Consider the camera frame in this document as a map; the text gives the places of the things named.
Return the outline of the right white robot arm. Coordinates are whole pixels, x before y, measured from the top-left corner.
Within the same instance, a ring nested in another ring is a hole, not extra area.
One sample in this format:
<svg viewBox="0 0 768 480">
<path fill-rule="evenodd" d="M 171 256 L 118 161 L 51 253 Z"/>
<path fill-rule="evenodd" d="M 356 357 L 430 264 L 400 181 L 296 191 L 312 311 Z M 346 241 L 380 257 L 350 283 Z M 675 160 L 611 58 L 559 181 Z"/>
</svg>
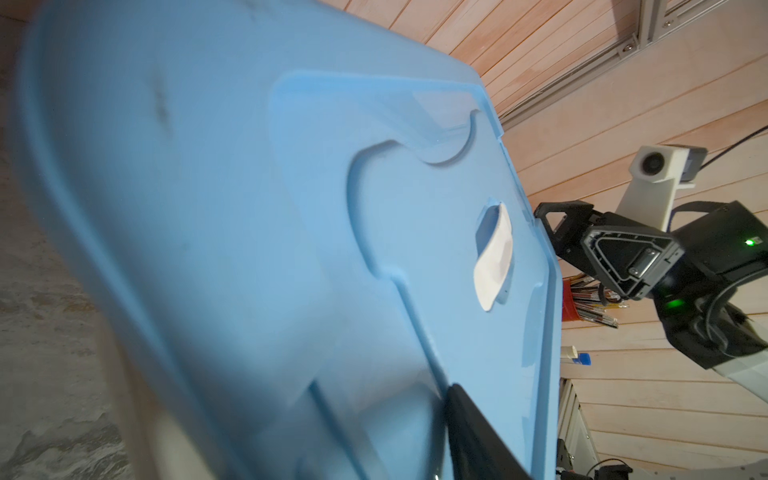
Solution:
<svg viewBox="0 0 768 480">
<path fill-rule="evenodd" d="M 652 300 L 668 342 L 706 370 L 767 397 L 767 331 L 732 304 L 767 275 L 767 227 L 740 202 L 694 201 L 674 231 L 583 201 L 534 211 L 557 256 L 623 300 Z"/>
</svg>

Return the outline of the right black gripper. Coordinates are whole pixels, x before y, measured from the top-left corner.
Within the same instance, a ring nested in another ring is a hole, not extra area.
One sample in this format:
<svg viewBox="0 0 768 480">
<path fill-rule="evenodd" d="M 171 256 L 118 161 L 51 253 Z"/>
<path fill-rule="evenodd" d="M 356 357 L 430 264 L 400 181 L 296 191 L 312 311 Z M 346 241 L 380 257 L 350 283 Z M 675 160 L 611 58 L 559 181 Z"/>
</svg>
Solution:
<svg viewBox="0 0 768 480">
<path fill-rule="evenodd" d="M 575 200 L 534 210 L 561 259 L 626 300 L 652 300 L 669 343 L 704 369 L 767 342 L 731 302 L 767 275 L 767 227 L 741 203 L 690 202 L 698 218 L 663 232 Z"/>
</svg>

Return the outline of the blue plastic bin lid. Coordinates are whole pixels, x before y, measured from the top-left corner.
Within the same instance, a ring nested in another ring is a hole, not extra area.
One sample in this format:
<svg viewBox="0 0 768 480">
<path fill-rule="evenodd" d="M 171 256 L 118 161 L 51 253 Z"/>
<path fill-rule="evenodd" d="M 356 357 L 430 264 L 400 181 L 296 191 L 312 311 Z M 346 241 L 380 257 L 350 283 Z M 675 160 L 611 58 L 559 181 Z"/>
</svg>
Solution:
<svg viewBox="0 0 768 480">
<path fill-rule="evenodd" d="M 9 147 L 222 479 L 455 479 L 459 384 L 555 475 L 560 271 L 476 71 L 317 1 L 49 1 Z"/>
</svg>

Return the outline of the blue capped test tube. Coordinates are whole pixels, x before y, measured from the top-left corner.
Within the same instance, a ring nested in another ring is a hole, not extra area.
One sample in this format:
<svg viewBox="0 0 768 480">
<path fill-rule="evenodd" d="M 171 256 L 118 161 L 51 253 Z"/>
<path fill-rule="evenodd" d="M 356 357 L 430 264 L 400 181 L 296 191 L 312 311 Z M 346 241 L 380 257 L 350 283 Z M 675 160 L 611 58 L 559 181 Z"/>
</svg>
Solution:
<svg viewBox="0 0 768 480">
<path fill-rule="evenodd" d="M 591 356 L 587 352 L 580 352 L 580 353 L 578 353 L 575 358 L 571 359 L 571 361 L 575 365 L 583 365 L 583 366 L 591 366 L 592 365 Z"/>
</svg>

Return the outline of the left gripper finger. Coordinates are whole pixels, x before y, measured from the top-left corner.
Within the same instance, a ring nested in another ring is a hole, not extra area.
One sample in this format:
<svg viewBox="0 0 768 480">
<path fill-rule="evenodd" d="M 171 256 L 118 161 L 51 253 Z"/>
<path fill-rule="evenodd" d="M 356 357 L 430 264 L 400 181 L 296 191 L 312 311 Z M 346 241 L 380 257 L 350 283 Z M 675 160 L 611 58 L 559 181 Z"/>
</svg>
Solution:
<svg viewBox="0 0 768 480">
<path fill-rule="evenodd" d="M 530 479 L 459 384 L 446 392 L 444 420 L 455 479 Z"/>
</svg>

